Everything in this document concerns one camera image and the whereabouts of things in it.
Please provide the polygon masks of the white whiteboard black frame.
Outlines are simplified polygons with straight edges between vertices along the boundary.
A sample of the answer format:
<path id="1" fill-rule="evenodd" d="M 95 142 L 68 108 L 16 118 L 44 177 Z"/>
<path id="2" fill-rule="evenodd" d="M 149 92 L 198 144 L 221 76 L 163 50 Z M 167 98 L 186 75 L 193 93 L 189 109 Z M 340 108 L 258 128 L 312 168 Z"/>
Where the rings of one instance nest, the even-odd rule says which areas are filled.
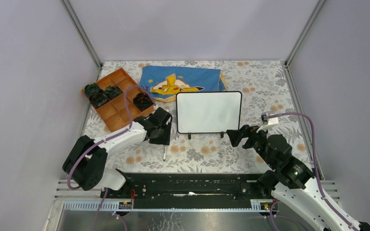
<path id="1" fill-rule="evenodd" d="M 240 91 L 181 92 L 175 103 L 179 134 L 223 134 L 240 128 Z"/>

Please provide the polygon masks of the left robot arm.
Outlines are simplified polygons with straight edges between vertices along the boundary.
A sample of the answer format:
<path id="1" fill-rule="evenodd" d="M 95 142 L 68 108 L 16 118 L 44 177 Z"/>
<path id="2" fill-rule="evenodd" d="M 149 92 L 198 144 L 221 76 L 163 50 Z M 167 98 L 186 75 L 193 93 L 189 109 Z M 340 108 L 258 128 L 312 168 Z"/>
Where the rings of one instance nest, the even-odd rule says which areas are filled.
<path id="1" fill-rule="evenodd" d="M 89 191 L 96 186 L 112 190 L 119 198 L 130 193 L 130 185 L 124 174 L 106 167 L 113 154 L 147 141 L 167 146 L 170 143 L 172 115 L 158 107 L 148 116 L 139 116 L 127 126 L 109 135 L 92 139 L 87 135 L 79 137 L 63 163 L 67 174 L 67 186 L 71 190 Z"/>

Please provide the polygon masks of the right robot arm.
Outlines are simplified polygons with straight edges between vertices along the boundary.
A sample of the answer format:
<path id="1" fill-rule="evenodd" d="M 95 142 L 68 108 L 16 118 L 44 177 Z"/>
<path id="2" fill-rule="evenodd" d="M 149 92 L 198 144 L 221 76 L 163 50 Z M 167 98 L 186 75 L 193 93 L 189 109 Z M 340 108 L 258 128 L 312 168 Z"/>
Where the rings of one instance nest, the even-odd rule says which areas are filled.
<path id="1" fill-rule="evenodd" d="M 257 192 L 273 197 L 300 215 L 317 231 L 370 231 L 370 224 L 346 213 L 326 192 L 316 174 L 292 155 L 292 146 L 281 135 L 268 135 L 258 126 L 227 130 L 233 147 L 254 149 L 270 167 L 258 180 Z"/>

